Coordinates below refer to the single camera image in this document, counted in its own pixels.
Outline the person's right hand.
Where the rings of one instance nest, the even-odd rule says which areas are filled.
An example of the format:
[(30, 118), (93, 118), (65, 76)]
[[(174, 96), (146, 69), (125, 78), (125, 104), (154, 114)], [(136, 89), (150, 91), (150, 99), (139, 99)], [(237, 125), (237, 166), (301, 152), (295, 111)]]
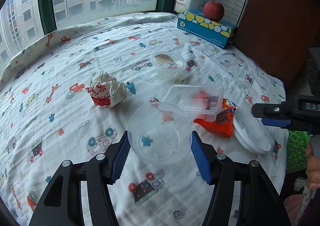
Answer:
[(308, 157), (306, 167), (306, 183), (310, 190), (317, 190), (320, 186), (320, 160), (313, 155), (313, 148), (311, 144), (309, 144), (307, 147), (306, 155)]

